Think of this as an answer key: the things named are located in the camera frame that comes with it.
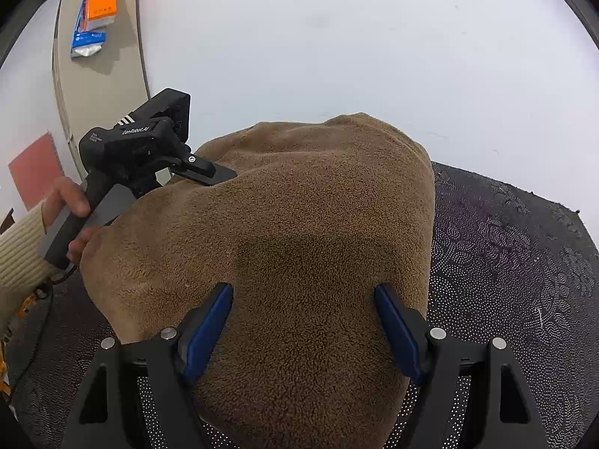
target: screw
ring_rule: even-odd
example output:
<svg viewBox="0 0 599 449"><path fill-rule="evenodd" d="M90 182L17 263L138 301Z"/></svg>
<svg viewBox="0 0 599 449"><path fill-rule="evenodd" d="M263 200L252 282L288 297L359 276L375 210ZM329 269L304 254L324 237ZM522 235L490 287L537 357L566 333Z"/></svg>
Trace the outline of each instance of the screw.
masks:
<svg viewBox="0 0 599 449"><path fill-rule="evenodd" d="M172 339L177 335L177 329L174 327L165 327L160 331L160 337L163 339Z"/></svg>
<svg viewBox="0 0 599 449"><path fill-rule="evenodd" d="M110 349L114 345L115 345L115 339L113 337L105 337L102 340L102 342L100 343L100 346L102 347L102 349Z"/></svg>
<svg viewBox="0 0 599 449"><path fill-rule="evenodd" d="M497 349L505 349L507 347L507 342L502 337L494 337L492 343Z"/></svg>
<svg viewBox="0 0 599 449"><path fill-rule="evenodd" d="M445 329L441 329L440 327L433 327L430 331L430 335L431 337L434 337L435 339L445 339L445 336L447 336L447 333L445 332Z"/></svg>

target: hand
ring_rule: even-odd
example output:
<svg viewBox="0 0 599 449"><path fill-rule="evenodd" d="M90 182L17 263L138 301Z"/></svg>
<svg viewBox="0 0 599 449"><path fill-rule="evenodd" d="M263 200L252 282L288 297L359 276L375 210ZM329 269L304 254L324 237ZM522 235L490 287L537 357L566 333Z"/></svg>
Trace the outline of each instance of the hand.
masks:
<svg viewBox="0 0 599 449"><path fill-rule="evenodd" d="M44 221L44 227L51 226L62 211L62 208L67 205L74 215L80 218L89 216L91 208L89 207L88 198L85 197L83 189L75 184L68 177L59 178L50 192L48 198L44 201L41 207L41 216ZM98 227L85 228L79 237L71 241L67 258L73 263L79 264L83 249L92 239L92 236L99 230Z"/></svg>

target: brown fleece blanket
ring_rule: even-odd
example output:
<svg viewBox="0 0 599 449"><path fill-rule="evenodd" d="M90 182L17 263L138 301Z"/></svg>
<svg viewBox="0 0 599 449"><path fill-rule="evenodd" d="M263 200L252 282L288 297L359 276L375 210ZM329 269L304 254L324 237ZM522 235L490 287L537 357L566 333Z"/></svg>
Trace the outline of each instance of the brown fleece blanket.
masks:
<svg viewBox="0 0 599 449"><path fill-rule="evenodd" d="M363 113L259 123L197 152L237 171L176 181L104 228L81 264L122 342L177 325L220 281L225 328L194 393L243 448L376 448L407 386L373 288L426 310L434 215L428 155Z"/></svg>

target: black cable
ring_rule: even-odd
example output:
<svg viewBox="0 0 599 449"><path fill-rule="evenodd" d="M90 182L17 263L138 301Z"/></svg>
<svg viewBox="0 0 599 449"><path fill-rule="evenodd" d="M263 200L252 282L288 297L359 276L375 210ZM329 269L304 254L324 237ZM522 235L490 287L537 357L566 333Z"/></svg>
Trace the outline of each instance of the black cable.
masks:
<svg viewBox="0 0 599 449"><path fill-rule="evenodd" d="M65 276L63 277L63 279L67 279L68 277L70 277L70 275L73 273L74 270L75 269L72 268L69 272L67 272L65 274ZM46 316L44 317L44 321L41 324L40 333L38 334L37 339L35 340L34 349L31 354L31 358L29 358L29 361L25 365L25 368L23 368L23 370L19 373L19 376L17 376L15 378L14 383L10 384L10 395L8 396L7 405L10 405L11 402L13 401L13 396L14 396L15 391L17 391L17 387L19 386L19 383L21 382L23 377L27 374L27 371L29 370L29 368L31 367L33 362L35 361L35 357L37 356L38 348L40 347L40 341L44 334L44 329L46 328L48 319L50 318L50 311L52 310L52 301L54 300L54 285L56 285L56 284L49 281L49 282L46 282L45 285L47 287L49 287L49 290L50 290L50 292L48 293L49 298L48 298L48 309L46 311Z"/></svg>

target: cream knit sleeve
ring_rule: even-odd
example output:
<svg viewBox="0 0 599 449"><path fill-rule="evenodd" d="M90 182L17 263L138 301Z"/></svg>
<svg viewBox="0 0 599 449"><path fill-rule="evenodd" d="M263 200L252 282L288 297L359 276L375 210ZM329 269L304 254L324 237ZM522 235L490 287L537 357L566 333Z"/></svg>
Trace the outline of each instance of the cream knit sleeve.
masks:
<svg viewBox="0 0 599 449"><path fill-rule="evenodd" d="M35 287L57 272L37 254L44 234L39 204L0 235L0 335Z"/></svg>

